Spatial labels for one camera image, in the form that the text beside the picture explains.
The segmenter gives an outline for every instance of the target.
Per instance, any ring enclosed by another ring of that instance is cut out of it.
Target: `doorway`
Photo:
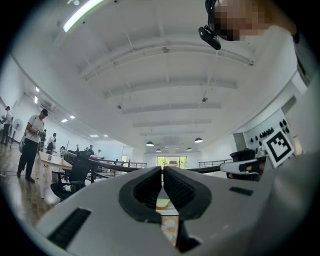
[[[156,162],[157,166],[161,166],[161,169],[165,166],[181,169],[188,168],[188,158],[186,156],[158,156]]]

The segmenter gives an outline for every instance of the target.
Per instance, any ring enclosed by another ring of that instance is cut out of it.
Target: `standing fan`
[[[12,129],[13,129],[13,136],[12,136],[11,143],[15,139],[16,132],[20,132],[22,130],[22,121],[20,119],[14,120],[12,124]]]

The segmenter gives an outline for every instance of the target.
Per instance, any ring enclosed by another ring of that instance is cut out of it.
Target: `cap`
[[[220,23],[215,22],[215,4],[217,0],[205,0],[205,9],[208,13],[208,26],[219,37],[227,41],[238,41],[240,37],[235,35],[232,30],[221,28]]]
[[[42,109],[42,111],[41,111],[46,117],[48,116],[48,110],[46,110],[45,108],[44,109]]]

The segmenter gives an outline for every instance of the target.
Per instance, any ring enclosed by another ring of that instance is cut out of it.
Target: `white t-shirt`
[[[29,121],[28,121],[28,124],[31,125],[32,129],[38,130],[40,132],[42,132],[44,130],[44,127],[45,127],[44,121],[40,120],[38,115],[31,116]],[[31,140],[33,142],[36,142],[36,143],[39,143],[39,139],[40,139],[39,135],[32,134],[28,130],[26,130],[25,133],[26,133],[26,135],[25,135],[26,139],[29,139],[29,140]]]
[[[50,143],[52,143],[53,149],[55,149],[55,148],[56,148],[55,137],[53,137],[53,136],[50,137],[50,139],[48,140],[48,145],[49,145]]]
[[[5,116],[5,124],[6,125],[11,125],[11,118],[12,118],[12,114],[10,110],[6,111],[6,116]]]

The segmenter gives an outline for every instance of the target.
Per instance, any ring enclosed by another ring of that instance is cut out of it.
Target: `wooden desk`
[[[72,169],[72,165],[70,163],[68,163],[67,161],[65,161],[63,158],[58,157],[58,156],[51,156],[51,160],[48,160],[49,154],[44,153],[39,151],[39,156],[38,156],[38,160],[37,160],[37,175],[38,175],[38,179],[40,180],[39,184],[40,185],[40,194],[41,194],[41,198],[45,198],[45,193],[44,193],[44,165],[48,165],[48,166],[52,166],[55,168],[59,168],[60,169],[66,169],[66,170],[71,170]]]

